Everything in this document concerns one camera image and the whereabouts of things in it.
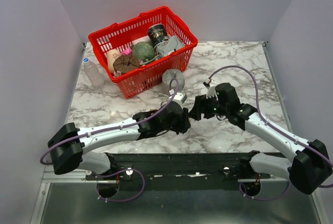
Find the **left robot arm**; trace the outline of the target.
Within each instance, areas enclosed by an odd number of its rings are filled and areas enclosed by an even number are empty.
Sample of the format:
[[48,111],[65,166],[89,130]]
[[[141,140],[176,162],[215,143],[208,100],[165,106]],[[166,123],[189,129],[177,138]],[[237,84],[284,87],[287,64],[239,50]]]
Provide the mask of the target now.
[[115,175],[115,162],[107,154],[93,150],[110,144],[153,138],[163,131],[185,133],[190,127],[188,109],[172,101],[159,110],[135,114],[119,123],[80,131],[67,123],[48,141],[54,173],[63,175],[75,169],[90,170],[109,180]]

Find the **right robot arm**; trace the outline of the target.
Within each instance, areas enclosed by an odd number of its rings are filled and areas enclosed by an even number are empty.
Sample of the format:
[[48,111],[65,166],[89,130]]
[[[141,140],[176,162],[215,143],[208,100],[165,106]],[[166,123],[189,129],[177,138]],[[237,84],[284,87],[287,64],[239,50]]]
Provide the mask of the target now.
[[210,86],[206,95],[196,96],[189,117],[196,121],[225,117],[283,155],[275,157],[254,152],[239,165],[240,174],[245,178],[266,173],[289,180],[304,194],[312,194],[317,188],[323,188],[323,183],[332,175],[327,148],[322,141],[308,141],[269,121],[257,108],[241,103],[230,83]]

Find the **brass padlock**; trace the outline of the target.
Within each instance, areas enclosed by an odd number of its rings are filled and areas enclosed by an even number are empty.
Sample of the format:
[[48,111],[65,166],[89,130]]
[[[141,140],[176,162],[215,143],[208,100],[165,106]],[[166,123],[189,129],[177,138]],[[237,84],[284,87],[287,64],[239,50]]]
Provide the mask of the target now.
[[161,102],[161,105],[160,105],[160,107],[163,107],[165,104],[167,104],[168,103],[168,100],[163,100],[162,102]]

